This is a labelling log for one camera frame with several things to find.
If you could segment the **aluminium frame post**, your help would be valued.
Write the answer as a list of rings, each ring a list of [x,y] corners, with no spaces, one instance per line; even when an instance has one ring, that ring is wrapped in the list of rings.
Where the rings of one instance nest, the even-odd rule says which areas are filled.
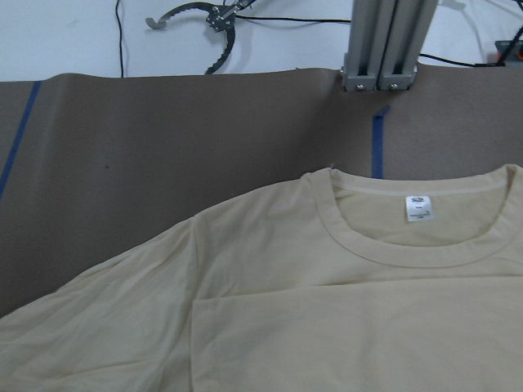
[[[342,66],[346,91],[407,91],[437,1],[353,2],[348,52]]]

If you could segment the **orange circuit board upper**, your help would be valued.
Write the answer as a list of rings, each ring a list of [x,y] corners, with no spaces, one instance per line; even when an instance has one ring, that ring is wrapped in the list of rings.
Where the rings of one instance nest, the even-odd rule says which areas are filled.
[[[498,40],[494,43],[498,57],[496,64],[501,66],[522,66],[522,40],[515,42],[509,40]]]

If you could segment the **beige long sleeve shirt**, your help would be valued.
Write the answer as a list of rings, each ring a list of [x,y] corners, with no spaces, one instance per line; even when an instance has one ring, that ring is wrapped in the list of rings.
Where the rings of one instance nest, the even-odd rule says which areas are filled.
[[[1,320],[4,391],[519,391],[522,170],[325,168]]]

